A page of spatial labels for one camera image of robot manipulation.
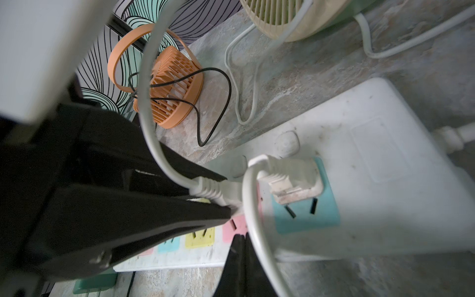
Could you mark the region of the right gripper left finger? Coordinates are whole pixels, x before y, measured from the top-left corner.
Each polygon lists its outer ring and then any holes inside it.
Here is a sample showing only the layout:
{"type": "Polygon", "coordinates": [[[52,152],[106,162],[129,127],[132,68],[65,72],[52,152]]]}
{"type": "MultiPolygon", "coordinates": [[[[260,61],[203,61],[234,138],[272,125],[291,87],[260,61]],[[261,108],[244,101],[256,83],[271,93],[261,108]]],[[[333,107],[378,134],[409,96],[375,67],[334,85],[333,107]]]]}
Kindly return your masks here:
{"type": "Polygon", "coordinates": [[[245,242],[244,235],[234,236],[214,297],[245,296],[245,242]]]}

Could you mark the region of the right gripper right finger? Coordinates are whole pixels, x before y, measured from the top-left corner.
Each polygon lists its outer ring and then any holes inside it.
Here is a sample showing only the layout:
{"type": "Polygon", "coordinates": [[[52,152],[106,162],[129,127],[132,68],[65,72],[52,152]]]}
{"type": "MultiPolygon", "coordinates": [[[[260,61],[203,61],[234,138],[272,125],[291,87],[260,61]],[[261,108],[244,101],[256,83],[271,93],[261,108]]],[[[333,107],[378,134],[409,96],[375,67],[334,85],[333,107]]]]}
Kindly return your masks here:
{"type": "Polygon", "coordinates": [[[275,293],[272,284],[270,283],[256,255],[249,234],[246,235],[245,251],[245,296],[277,297],[277,294],[275,293]]]}

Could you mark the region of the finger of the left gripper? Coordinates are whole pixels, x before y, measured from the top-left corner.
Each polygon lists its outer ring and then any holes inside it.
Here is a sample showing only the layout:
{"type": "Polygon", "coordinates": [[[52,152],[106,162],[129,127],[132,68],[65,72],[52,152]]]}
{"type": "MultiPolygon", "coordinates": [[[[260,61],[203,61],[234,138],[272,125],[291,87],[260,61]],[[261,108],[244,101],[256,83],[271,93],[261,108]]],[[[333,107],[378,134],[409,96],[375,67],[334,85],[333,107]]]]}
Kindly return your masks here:
{"type": "Polygon", "coordinates": [[[48,280],[87,278],[230,216],[216,204],[71,184],[48,199],[22,267],[48,280]]]}
{"type": "Polygon", "coordinates": [[[112,111],[91,111],[79,136],[94,184],[161,196],[184,196],[150,153],[140,127],[112,111]]]}

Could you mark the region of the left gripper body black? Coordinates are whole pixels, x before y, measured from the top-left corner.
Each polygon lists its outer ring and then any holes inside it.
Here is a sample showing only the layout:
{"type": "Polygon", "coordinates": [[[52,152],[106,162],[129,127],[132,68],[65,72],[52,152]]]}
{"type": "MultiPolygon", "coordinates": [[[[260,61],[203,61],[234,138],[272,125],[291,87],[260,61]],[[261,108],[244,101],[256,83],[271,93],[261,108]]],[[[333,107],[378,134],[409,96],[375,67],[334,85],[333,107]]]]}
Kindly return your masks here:
{"type": "Polygon", "coordinates": [[[53,192],[71,184],[101,187],[93,183],[84,149],[79,144],[91,111],[109,110],[84,100],[77,87],[70,85],[42,121],[32,124],[1,121],[1,295],[4,297],[35,297],[44,283],[50,281],[22,267],[22,252],[53,192]]]}

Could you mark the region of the green usb charger adapter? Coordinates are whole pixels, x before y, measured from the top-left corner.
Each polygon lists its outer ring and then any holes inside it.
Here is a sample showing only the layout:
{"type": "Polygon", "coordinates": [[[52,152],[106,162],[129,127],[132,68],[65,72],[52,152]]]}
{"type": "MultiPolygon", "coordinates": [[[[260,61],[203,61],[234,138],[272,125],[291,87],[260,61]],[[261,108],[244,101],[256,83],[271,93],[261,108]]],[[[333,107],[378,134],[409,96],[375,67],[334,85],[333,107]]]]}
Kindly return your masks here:
{"type": "Polygon", "coordinates": [[[113,288],[116,285],[118,273],[114,269],[108,269],[93,277],[79,279],[75,282],[73,294],[89,294],[102,292],[113,288]]]}

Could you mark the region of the small orange desk fan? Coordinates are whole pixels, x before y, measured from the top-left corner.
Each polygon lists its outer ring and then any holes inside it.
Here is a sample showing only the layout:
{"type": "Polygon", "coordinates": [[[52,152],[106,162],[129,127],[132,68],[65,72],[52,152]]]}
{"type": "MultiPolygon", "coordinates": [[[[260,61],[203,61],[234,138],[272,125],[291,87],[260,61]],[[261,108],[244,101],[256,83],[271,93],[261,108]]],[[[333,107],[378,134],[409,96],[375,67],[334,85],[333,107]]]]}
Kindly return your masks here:
{"type": "MultiPolygon", "coordinates": [[[[132,93],[132,89],[117,82],[116,68],[118,63],[125,51],[139,38],[150,33],[153,27],[153,24],[147,24],[133,29],[120,39],[110,54],[108,76],[112,83],[124,92],[132,93]]],[[[158,55],[153,65],[151,85],[178,80],[202,68],[193,52],[182,39],[171,30],[166,32],[171,37],[178,39],[188,55],[185,56],[175,47],[166,47],[158,55]]],[[[204,75],[199,73],[171,85],[151,87],[150,96],[158,99],[152,102],[153,121],[164,129],[177,126],[192,110],[191,104],[197,102],[203,84],[204,75]]]]}

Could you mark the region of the white multicolour power strip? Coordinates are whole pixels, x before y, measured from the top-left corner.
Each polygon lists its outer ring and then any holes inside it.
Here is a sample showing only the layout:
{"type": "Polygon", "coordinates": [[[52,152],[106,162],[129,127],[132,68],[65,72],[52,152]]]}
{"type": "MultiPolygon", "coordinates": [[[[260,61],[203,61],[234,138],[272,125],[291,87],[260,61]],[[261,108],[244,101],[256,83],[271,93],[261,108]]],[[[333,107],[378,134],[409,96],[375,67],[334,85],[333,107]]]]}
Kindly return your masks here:
{"type": "Polygon", "coordinates": [[[241,181],[248,161],[279,157],[279,137],[295,133],[296,156],[316,159],[325,190],[283,206],[260,185],[263,224],[279,261],[474,249],[474,181],[388,79],[369,79],[321,104],[300,105],[297,93],[278,94],[249,129],[225,124],[202,149],[193,120],[159,129],[158,137],[189,160],[241,181]]]}

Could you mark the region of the cream green round fan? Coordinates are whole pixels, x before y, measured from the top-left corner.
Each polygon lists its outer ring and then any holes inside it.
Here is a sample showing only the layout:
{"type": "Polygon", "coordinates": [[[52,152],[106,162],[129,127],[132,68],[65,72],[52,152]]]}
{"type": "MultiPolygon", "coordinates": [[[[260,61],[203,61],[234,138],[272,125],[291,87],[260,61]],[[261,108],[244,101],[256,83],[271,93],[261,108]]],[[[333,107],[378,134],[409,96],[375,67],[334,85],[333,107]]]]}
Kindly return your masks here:
{"type": "Polygon", "coordinates": [[[276,40],[288,29],[286,42],[308,38],[371,7],[376,0],[248,0],[241,5],[255,27],[276,40]]]}

